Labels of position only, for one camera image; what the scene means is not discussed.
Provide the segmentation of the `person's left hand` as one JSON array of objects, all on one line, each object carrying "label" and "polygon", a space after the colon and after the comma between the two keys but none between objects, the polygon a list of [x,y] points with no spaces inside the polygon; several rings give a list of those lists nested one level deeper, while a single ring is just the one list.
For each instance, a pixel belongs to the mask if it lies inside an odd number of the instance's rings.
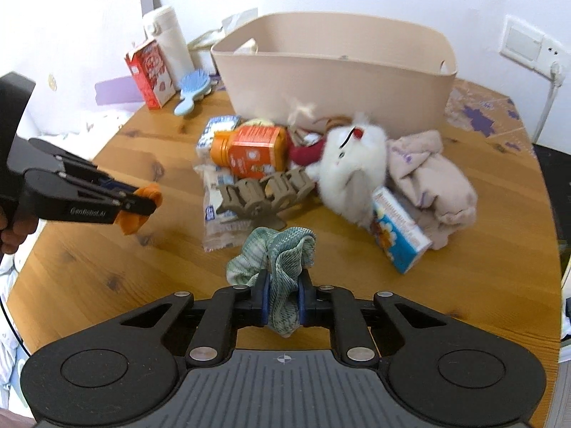
[{"label": "person's left hand", "polygon": [[0,212],[1,253],[15,254],[27,237],[37,231],[39,220],[34,215],[16,214],[9,221],[4,210]]}]

